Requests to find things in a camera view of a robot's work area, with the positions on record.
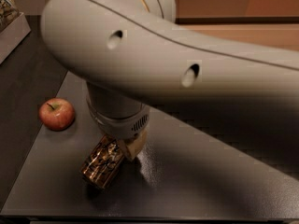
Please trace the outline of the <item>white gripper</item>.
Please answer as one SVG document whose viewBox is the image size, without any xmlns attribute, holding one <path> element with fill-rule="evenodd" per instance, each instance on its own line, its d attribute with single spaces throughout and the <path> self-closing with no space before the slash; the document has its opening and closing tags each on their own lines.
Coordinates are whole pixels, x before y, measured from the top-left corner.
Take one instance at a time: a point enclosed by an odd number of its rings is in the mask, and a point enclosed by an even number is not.
<svg viewBox="0 0 299 224">
<path fill-rule="evenodd" d="M 133 161 L 147 141 L 144 130 L 150 119 L 150 107 L 114 91 L 87 82 L 87 104 L 100 130 L 117 139 L 123 155 Z"/>
</svg>

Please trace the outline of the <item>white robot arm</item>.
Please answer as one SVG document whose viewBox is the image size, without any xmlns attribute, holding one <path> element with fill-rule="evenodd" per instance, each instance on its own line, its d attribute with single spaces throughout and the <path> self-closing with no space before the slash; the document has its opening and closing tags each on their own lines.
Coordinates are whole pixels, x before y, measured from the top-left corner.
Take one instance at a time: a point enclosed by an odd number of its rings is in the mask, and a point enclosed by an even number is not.
<svg viewBox="0 0 299 224">
<path fill-rule="evenodd" d="M 131 138 L 157 108 L 254 156 L 296 164 L 299 54 L 181 28 L 173 1 L 50 0 L 42 37 L 87 82 L 105 133 Z"/>
</svg>

